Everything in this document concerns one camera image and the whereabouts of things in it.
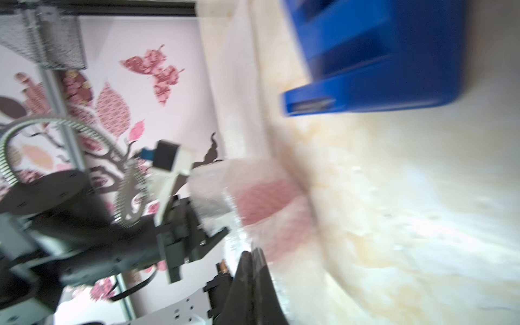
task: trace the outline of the beige surface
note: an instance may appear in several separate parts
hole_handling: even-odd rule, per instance
[[[308,74],[283,5],[248,2],[271,145],[329,257],[329,323],[520,323],[520,3],[471,2],[451,105],[286,118],[280,94]],[[199,8],[220,17],[201,21],[209,62],[231,8]]]

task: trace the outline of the blue container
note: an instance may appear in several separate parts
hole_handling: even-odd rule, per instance
[[[464,0],[285,0],[313,76],[289,115],[440,106],[461,92]]]

